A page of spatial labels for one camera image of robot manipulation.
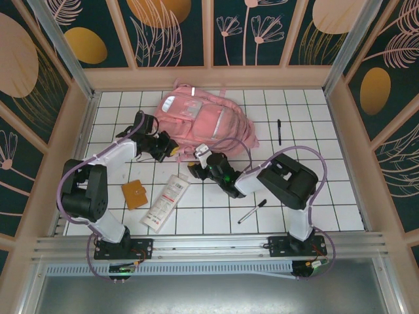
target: black plastic housing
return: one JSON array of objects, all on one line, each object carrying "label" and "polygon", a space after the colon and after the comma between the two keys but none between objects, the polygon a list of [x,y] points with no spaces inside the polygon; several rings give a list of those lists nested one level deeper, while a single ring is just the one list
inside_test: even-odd
[{"label": "black plastic housing", "polygon": [[308,198],[316,191],[319,181],[317,175],[306,166],[285,154],[271,161],[257,176],[266,188],[285,206],[291,209],[304,209]]},{"label": "black plastic housing", "polygon": [[[81,164],[81,160],[70,159],[64,164],[63,175]],[[88,180],[87,187],[79,184]],[[107,209],[107,170],[103,165],[85,165],[64,181],[61,202],[71,217],[99,220]]]}]

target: pen cap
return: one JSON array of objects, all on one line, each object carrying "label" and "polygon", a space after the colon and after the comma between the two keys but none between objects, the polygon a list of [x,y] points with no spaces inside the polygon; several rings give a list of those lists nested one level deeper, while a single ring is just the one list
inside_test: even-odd
[{"label": "pen cap", "polygon": [[262,207],[266,204],[266,200],[263,200],[261,203],[258,204],[259,207]]}]

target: pink backpack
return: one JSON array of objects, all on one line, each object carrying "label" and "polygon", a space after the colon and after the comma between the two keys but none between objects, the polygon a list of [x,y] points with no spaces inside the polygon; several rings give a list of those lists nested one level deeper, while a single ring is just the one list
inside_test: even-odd
[{"label": "pink backpack", "polygon": [[[210,147],[226,137],[235,137],[248,148],[259,147],[252,121],[235,102],[225,99],[224,93],[214,96],[182,84],[163,97],[155,117],[159,130],[168,132],[179,145],[179,161],[193,157],[202,143]],[[233,157],[244,151],[244,147],[239,142],[226,141],[213,151]]]}]

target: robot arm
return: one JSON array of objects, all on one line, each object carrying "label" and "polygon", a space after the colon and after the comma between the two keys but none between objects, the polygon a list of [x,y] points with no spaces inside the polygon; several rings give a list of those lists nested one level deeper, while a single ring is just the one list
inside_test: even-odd
[{"label": "robot arm", "polygon": [[281,154],[257,171],[235,171],[222,153],[212,153],[201,145],[196,149],[199,163],[191,163],[191,174],[202,180],[214,180],[230,197],[243,198],[267,188],[289,210],[291,246],[298,251],[314,235],[308,221],[309,198],[316,191],[317,175],[304,165]]},{"label": "robot arm", "polygon": [[[142,115],[138,112],[134,127],[141,119]],[[165,131],[151,134],[154,120],[154,116],[145,114],[144,123],[135,134],[72,173],[62,188],[62,205],[66,213],[74,220],[86,222],[102,242],[119,245],[123,249],[128,249],[126,244],[130,241],[130,232],[107,209],[107,178],[143,152],[148,152],[159,162],[175,154],[178,145]],[[117,137],[125,136],[127,131],[128,129]],[[68,160],[63,174],[81,162]]]}]

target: white tube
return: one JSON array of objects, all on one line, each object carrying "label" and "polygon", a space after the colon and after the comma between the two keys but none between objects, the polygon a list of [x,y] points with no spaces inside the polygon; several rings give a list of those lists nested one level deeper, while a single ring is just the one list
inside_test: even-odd
[{"label": "white tube", "polygon": [[141,222],[158,233],[189,185],[188,181],[172,175],[162,194],[141,219]]}]

